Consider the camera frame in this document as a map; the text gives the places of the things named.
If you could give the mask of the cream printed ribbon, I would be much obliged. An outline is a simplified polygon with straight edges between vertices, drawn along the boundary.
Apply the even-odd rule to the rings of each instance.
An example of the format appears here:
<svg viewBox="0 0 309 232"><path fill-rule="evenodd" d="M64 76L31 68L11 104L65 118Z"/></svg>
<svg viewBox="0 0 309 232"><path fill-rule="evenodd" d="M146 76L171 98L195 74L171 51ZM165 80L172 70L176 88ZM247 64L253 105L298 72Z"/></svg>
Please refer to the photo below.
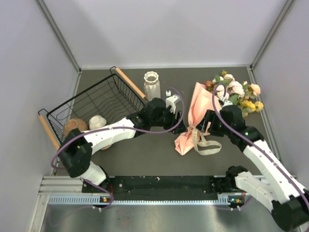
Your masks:
<svg viewBox="0 0 309 232"><path fill-rule="evenodd" d="M202 156L217 154L222 149L219 142L206 140L205 136L196 128L192 130L192 139L194 150Z"/></svg>

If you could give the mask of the mixed artificial flower bunch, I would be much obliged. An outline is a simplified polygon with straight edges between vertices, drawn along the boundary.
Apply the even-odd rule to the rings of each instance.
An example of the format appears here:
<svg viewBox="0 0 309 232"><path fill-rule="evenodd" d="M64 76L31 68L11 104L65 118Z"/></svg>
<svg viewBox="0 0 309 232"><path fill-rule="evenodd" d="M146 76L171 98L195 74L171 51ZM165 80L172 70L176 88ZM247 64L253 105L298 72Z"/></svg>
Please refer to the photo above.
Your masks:
<svg viewBox="0 0 309 232"><path fill-rule="evenodd" d="M221 75L215 75L215 78L206 81L206 90L213 92L216 89L215 96L219 92L228 92L229 100L242 111L242 116L246 117L250 113L259 113L263 110L264 104L257 98L261 94L261 88L257 84L249 84L247 81L236 81L234 76L223 70Z"/></svg>

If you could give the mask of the pink wrapping paper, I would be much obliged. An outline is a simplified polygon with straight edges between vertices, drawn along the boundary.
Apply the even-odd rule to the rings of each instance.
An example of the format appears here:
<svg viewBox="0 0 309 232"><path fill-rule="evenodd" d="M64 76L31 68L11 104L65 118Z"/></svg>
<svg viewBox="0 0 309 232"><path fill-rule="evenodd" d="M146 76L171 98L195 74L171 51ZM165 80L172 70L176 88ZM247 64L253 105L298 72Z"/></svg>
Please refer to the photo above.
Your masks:
<svg viewBox="0 0 309 232"><path fill-rule="evenodd" d="M188 125L187 132L184 132L178 136L174 141L175 150L180 155L185 155L193 147L192 130L197 129L197 125L202 121L207 110L213 110L214 108L220 109L219 99L217 97L212 100L212 93L206 90L206 86L201 83L196 83L194 92L191 98L191 103L188 111Z"/></svg>

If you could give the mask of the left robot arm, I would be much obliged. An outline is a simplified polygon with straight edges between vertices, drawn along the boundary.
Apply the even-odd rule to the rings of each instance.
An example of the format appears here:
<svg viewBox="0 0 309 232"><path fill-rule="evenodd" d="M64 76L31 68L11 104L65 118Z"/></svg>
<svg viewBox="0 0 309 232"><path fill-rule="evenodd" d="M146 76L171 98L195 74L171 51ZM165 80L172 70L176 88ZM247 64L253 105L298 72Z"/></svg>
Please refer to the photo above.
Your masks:
<svg viewBox="0 0 309 232"><path fill-rule="evenodd" d="M176 110L176 104L180 101L177 94L166 100L154 98L141 110L113 124L95 130L73 129L62 143L57 156L71 178L85 179L98 191L106 191L110 184L108 174L92 162L92 155L119 141L153 133L153 127L162 127L163 133L186 132L183 115Z"/></svg>

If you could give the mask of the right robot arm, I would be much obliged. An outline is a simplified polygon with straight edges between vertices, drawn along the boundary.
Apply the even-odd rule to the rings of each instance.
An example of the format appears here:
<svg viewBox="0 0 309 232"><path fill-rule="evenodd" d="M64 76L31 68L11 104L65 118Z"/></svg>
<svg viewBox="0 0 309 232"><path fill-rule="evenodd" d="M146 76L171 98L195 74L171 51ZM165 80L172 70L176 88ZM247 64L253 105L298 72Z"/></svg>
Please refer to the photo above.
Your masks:
<svg viewBox="0 0 309 232"><path fill-rule="evenodd" d="M246 168L232 166L225 175L225 185L230 191L240 189L250 194L286 232L308 223L308 189L294 179L279 162L258 129L246 125L237 106L224 106L220 112L207 110L197 128L212 136L227 136L267 181L264 184Z"/></svg>

